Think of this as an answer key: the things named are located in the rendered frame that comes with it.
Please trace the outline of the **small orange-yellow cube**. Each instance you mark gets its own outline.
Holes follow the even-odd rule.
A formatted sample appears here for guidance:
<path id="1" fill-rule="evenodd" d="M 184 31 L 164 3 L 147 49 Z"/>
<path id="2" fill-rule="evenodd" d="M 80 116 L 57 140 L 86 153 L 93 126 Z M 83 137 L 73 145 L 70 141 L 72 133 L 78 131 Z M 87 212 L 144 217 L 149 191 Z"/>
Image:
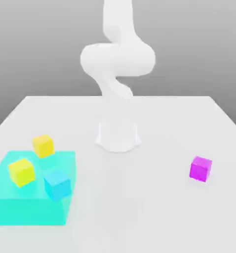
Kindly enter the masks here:
<path id="1" fill-rule="evenodd" d="M 32 143 L 34 152 L 39 158 L 44 158 L 55 153 L 53 139 L 47 134 L 34 137 Z"/>

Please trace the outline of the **small magenta cube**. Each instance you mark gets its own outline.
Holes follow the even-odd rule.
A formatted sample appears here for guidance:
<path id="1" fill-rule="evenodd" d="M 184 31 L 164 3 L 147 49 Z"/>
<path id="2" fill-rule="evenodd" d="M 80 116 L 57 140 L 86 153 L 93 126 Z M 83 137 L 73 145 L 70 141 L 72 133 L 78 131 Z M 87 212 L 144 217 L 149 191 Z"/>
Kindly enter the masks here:
<path id="1" fill-rule="evenodd" d="M 191 163 L 189 177 L 206 182 L 211 171 L 211 166 L 211 160 L 196 156 Z"/>

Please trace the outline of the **small lime-yellow cube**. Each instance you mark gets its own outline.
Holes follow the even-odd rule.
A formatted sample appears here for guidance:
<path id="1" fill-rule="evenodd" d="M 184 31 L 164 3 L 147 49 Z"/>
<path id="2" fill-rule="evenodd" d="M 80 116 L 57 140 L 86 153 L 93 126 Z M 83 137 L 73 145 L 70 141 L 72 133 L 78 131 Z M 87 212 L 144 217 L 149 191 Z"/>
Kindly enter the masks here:
<path id="1" fill-rule="evenodd" d="M 11 180 L 18 187 L 22 187 L 35 180 L 34 166 L 26 158 L 19 159 L 9 164 L 8 171 Z"/>

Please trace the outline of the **large turquoise box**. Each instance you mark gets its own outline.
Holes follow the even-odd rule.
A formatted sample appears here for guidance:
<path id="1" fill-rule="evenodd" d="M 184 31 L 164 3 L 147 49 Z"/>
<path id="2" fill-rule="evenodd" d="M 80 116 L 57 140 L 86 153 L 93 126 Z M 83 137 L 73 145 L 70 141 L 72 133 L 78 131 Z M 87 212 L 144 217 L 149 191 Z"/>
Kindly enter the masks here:
<path id="1" fill-rule="evenodd" d="M 33 164 L 36 178 L 18 187 L 10 178 L 8 165 L 22 158 Z M 74 151 L 57 151 L 42 159 L 33 151 L 9 151 L 0 162 L 0 225 L 66 224 L 73 195 L 55 201 L 44 184 L 44 179 L 58 170 L 68 177 L 73 190 L 77 171 Z"/>

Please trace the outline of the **small light blue cube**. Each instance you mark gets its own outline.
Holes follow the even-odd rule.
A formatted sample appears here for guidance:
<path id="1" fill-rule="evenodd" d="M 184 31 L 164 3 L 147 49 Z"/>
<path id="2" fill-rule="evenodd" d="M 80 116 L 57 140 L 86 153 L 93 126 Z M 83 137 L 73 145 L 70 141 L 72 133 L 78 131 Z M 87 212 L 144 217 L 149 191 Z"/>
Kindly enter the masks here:
<path id="1" fill-rule="evenodd" d="M 58 201 L 71 194 L 71 180 L 61 170 L 55 170 L 44 176 L 44 188 L 47 195 Z"/>

